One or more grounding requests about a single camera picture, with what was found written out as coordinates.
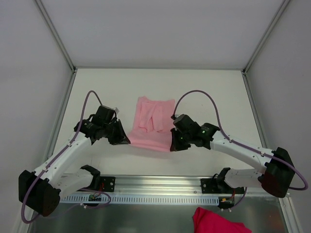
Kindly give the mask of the pink t shirt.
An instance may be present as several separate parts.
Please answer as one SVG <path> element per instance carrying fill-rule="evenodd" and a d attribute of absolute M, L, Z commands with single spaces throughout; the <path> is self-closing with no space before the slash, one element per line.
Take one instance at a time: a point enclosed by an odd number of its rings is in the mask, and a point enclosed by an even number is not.
<path fill-rule="evenodd" d="M 131 146 L 160 152 L 169 152 L 175 100 L 150 100 L 139 97 L 134 123 L 128 134 Z"/>

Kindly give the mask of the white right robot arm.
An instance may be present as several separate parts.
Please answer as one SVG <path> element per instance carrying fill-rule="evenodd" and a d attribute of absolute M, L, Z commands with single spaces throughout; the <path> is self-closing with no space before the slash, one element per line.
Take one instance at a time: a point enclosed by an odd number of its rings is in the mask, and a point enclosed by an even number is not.
<path fill-rule="evenodd" d="M 249 166 L 250 169 L 224 168 L 215 181 L 216 189 L 226 193 L 237 187 L 262 187 L 277 198 L 286 196 L 295 175 L 289 153 L 245 145 L 237 139 L 224 135 L 218 126 L 210 123 L 199 125 L 188 115 L 173 116 L 171 151 L 187 150 L 191 145 L 222 152 Z"/>

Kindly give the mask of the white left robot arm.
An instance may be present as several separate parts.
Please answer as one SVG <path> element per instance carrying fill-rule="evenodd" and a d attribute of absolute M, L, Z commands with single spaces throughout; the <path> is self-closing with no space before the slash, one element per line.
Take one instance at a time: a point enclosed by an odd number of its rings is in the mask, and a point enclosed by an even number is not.
<path fill-rule="evenodd" d="M 18 178 L 18 198 L 23 207 L 29 207 L 47 217 L 60 200 L 80 190 L 101 191 L 101 173 L 83 165 L 65 176 L 66 170 L 95 142 L 106 138 L 110 145 L 127 145 L 126 136 L 117 110 L 99 106 L 95 114 L 80 120 L 63 147 L 34 171 L 23 171 Z"/>

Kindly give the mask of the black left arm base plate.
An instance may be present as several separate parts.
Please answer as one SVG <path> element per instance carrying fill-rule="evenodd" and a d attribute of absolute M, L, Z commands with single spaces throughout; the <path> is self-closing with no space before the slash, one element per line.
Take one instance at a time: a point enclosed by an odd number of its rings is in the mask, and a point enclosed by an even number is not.
<path fill-rule="evenodd" d="M 97 176 L 92 179 L 87 189 L 103 192 L 114 192 L 116 178 L 112 176 Z"/>

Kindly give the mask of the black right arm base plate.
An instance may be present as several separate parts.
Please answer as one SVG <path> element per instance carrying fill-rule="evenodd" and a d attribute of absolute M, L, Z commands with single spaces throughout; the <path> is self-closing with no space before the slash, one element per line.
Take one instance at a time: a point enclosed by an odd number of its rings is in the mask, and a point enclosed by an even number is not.
<path fill-rule="evenodd" d="M 200 180 L 202 194 L 243 194 L 243 187 L 232 188 L 224 181 L 218 181 L 216 178 L 202 178 Z"/>

